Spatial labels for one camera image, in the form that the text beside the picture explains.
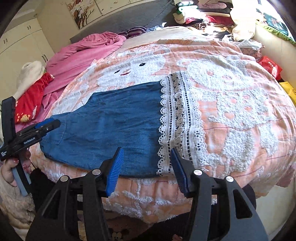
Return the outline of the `left hand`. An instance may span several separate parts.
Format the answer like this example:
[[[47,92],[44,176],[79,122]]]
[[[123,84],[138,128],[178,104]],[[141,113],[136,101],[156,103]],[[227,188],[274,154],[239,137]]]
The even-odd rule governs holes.
[[[21,155],[23,156],[23,170],[30,174],[32,172],[31,153],[29,150],[26,150]],[[15,168],[18,163],[19,161],[16,158],[7,159],[4,161],[3,166],[1,167],[1,174],[3,176],[3,179],[13,187],[17,187],[18,185],[13,176],[12,168]]]

